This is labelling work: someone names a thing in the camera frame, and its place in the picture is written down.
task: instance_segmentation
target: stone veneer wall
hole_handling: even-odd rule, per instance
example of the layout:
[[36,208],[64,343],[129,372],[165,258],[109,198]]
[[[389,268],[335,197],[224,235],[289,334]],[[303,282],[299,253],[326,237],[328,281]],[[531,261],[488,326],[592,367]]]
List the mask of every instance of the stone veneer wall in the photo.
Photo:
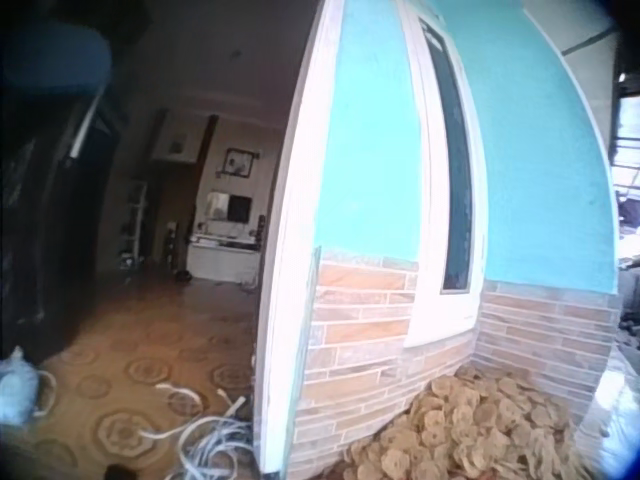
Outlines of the stone veneer wall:
[[288,478],[320,473],[470,359],[473,331],[403,347],[416,279],[415,262],[323,252]]
[[617,295],[486,281],[473,361],[529,370],[579,422],[606,368],[619,310]]

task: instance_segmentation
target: turquoise wall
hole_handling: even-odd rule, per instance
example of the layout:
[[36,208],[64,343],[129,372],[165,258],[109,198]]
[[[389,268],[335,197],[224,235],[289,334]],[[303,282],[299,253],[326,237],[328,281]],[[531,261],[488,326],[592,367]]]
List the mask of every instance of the turquoise wall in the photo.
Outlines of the turquoise wall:
[[316,245],[416,260],[420,125],[394,0],[346,0]]
[[[433,7],[462,57],[482,131],[486,276],[615,291],[606,167],[555,52],[519,1]],[[397,7],[346,0],[316,245],[417,259],[420,196],[420,128]]]
[[519,1],[446,0],[438,11],[462,58],[482,131],[487,278],[614,292],[610,185],[564,66]]

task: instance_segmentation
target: white window frame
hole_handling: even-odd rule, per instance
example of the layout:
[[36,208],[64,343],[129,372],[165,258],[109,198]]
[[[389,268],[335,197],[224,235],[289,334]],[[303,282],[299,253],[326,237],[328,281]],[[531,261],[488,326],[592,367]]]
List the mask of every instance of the white window frame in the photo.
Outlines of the white window frame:
[[[416,109],[421,127],[422,224],[416,300],[405,346],[448,338],[475,325],[484,281],[487,248],[487,184],[482,139],[462,61],[436,17],[396,0],[404,30]],[[449,237],[447,138],[436,73],[420,20],[443,39],[453,65],[465,117],[472,185],[472,245],[469,287],[443,292]]]

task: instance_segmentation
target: pile of crackers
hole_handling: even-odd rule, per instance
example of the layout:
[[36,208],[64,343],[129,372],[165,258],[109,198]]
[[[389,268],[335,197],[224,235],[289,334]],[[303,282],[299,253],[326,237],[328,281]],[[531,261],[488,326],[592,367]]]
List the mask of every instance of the pile of crackers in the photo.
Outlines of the pile of crackers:
[[464,365],[373,438],[353,443],[344,480],[580,480],[568,410],[526,378]]

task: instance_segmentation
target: white cabinet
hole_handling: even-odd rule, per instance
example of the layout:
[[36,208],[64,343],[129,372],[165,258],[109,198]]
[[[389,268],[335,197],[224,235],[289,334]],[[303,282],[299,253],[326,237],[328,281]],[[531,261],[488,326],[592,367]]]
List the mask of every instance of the white cabinet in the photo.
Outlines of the white cabinet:
[[195,278],[217,282],[253,283],[259,268],[259,252],[229,247],[189,245],[187,270]]

